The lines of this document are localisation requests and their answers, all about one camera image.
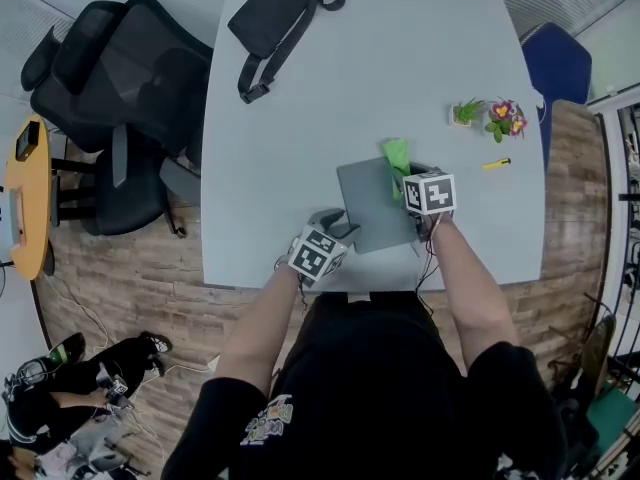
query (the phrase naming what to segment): chair leg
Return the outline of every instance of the chair leg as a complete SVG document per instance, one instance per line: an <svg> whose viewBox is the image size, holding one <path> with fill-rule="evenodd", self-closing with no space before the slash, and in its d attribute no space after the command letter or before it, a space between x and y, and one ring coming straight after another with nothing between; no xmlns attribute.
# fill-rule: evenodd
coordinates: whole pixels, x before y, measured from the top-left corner
<svg viewBox="0 0 640 480"><path fill-rule="evenodd" d="M52 276L56 272L56 257L53 253L53 247L51 246L50 241L47 242L47 255L44 259L42 271L48 276Z"/></svg>
<svg viewBox="0 0 640 480"><path fill-rule="evenodd" d="M60 158L51 159L51 169L55 171L70 171L84 174L93 174L96 172L95 164L75 162L73 160L61 160Z"/></svg>
<svg viewBox="0 0 640 480"><path fill-rule="evenodd" d="M70 190L60 190L58 192L58 203L68 203L69 201L79 201L80 199L88 199L95 195L94 187L80 187Z"/></svg>
<svg viewBox="0 0 640 480"><path fill-rule="evenodd" d="M90 206L79 208L58 208L58 220L82 220L93 219L96 216L96 209Z"/></svg>
<svg viewBox="0 0 640 480"><path fill-rule="evenodd" d="M173 221L173 215L171 214L171 207L169 205L164 209L164 218L169 225L169 230L172 235L176 235L178 238L186 238L187 232L185 229L183 227L176 227L176 224Z"/></svg>

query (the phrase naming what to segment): wooden floor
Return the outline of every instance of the wooden floor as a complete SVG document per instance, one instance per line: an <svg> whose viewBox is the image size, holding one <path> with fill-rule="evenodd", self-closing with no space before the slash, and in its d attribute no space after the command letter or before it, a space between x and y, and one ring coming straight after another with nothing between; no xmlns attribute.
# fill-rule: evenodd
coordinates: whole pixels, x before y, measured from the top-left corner
<svg viewBox="0 0 640 480"><path fill-rule="evenodd" d="M567 354L568 349L563 338L549 331L549 325L580 338L593 311L593 304L582 294L596 295L603 276L608 207L605 154L598 125L582 107L568 103L554 107L546 193L542 277L540 281L506 286L504 291L523 344L536 354L542 375L550 382L547 363ZM92 237L66 223L53 229L56 277L41 276L37 280L53 342L82 331L91 352L93 346L104 343L104 338L96 324L78 306L61 299L52 285L64 297L75 297L95 310L111 339L118 341L143 329L159 332L175 345L171 364L206 368L255 292L205 285L199 209L176 205L175 213L189 232L185 240L171 236L163 219L113 238ZM460 364L446 296L429 294L427 301L435 309L434 319L447 349ZM283 355L301 321L298 305ZM207 374L174 369L166 378L140 389L136 408L167 456L207 378ZM154 438L139 431L122 445L135 453L138 465L158 478L162 452Z"/></svg>

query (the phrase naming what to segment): black crossbody bag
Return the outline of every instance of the black crossbody bag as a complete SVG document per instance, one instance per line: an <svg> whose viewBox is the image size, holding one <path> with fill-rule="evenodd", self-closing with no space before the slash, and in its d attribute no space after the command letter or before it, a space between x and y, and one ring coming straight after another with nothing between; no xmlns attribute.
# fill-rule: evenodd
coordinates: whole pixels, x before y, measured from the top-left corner
<svg viewBox="0 0 640 480"><path fill-rule="evenodd" d="M228 24L249 52L238 79L242 101L251 103L269 92L269 85L307 30L318 5L337 11L344 3L345 0L328 4L323 0L247 0ZM252 87L260 62L269 56L260 80Z"/></svg>

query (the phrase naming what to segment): yellow highlighter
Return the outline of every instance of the yellow highlighter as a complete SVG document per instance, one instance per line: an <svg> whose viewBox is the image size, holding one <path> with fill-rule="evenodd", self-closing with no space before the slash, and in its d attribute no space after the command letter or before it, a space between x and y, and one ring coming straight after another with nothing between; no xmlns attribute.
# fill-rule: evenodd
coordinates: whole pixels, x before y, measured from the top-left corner
<svg viewBox="0 0 640 480"><path fill-rule="evenodd" d="M482 166L483 169L495 169L496 167L504 167L511 163L511 158L503 158L498 160L497 162L491 162L490 164L484 164Z"/></svg>

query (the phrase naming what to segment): fiducial marker cube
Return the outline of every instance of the fiducial marker cube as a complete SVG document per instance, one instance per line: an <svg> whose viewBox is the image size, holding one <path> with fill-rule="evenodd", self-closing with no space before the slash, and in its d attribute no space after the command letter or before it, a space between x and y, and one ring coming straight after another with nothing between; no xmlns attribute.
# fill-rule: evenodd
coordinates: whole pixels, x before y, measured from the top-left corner
<svg viewBox="0 0 640 480"><path fill-rule="evenodd" d="M318 281L340 266L347 249L335 238L307 224L294 240L288 263L306 278Z"/></svg>
<svg viewBox="0 0 640 480"><path fill-rule="evenodd" d="M404 202L407 210L420 215L448 212L456 209L456 186L453 174L440 169L405 176Z"/></svg>

